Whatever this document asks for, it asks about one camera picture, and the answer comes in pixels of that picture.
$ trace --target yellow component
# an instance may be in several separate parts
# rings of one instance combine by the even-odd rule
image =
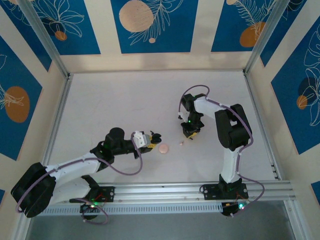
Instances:
[[[146,146],[146,147],[149,148],[149,149],[154,149],[156,146],[157,146],[157,144],[151,143],[151,144],[149,144],[149,145]]]
[[[151,143],[151,144],[149,144],[149,145],[147,146],[147,148],[149,148],[149,149],[154,149],[156,146],[157,146],[157,144]]]
[[[194,137],[197,134],[198,134],[197,132],[192,133],[192,135],[188,136],[188,139]]]

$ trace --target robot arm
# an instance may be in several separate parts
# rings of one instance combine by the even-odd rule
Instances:
[[[125,132],[121,128],[113,128],[104,141],[99,142],[95,148],[81,157],[56,165],[42,166],[39,162],[31,165],[13,187],[11,195],[18,203],[32,184],[47,175],[26,194],[20,204],[28,218],[35,217],[49,205],[62,201],[75,198],[96,199],[103,189],[89,175],[111,166],[117,155],[133,153],[137,159],[137,150],[141,154],[150,152],[161,142],[160,134],[151,133],[148,135],[143,131],[136,131],[132,134],[131,140],[125,140]]]
[[[185,116],[179,112],[183,134],[187,138],[197,135],[205,125],[201,122],[201,117],[209,116],[216,122],[218,139],[224,149],[223,168],[219,176],[220,199],[230,198],[231,192],[239,189],[242,179],[237,174],[237,158],[239,150],[248,144],[250,136],[242,123],[232,114],[231,111],[221,107],[221,104],[213,104],[205,94],[192,96],[186,94],[181,99],[181,104],[188,111]],[[249,127],[246,114],[240,104],[228,106],[234,110]]]

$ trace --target pink round object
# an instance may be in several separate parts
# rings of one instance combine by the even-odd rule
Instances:
[[[159,146],[159,152],[162,154],[166,154],[169,151],[169,147],[167,144],[163,143]]]

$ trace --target ventilation slot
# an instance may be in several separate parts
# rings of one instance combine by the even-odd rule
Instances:
[[[216,213],[222,212],[221,203],[178,203],[178,204],[111,204],[103,210],[109,215],[137,214],[183,214],[183,213]],[[86,215],[102,215],[100,210],[85,213]],[[39,216],[76,216],[80,215],[80,205],[59,204],[48,207]]]

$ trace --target floral wall pattern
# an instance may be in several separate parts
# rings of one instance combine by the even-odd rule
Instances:
[[[33,0],[33,8],[41,19],[61,55],[96,55],[100,49],[84,0]],[[30,45],[37,38],[15,0],[0,4]]]
[[[42,86],[0,37],[0,154],[17,160]]]
[[[319,144],[320,18],[301,40],[271,84],[298,153]]]
[[[187,53],[198,0],[111,0],[121,53]]]
[[[286,7],[282,18],[276,25],[273,33],[265,45],[260,58],[264,66],[266,66],[279,46],[280,42],[286,35],[287,31],[291,27],[292,23],[300,13],[300,10],[305,5],[307,0],[290,0],[288,6]]]
[[[251,51],[275,4],[274,0],[225,0],[211,51]]]

